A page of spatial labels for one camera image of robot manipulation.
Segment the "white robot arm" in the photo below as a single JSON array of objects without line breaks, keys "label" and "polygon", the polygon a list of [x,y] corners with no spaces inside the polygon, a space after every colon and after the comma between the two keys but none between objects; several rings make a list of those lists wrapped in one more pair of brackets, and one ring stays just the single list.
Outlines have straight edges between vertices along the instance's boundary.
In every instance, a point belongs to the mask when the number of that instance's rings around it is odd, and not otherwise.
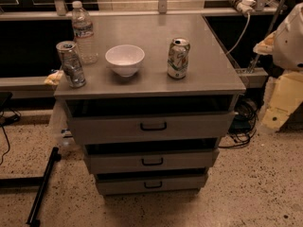
[{"label": "white robot arm", "polygon": [[292,11],[253,51],[271,55],[284,70],[274,85],[261,124],[278,131],[303,102],[303,3]]}]

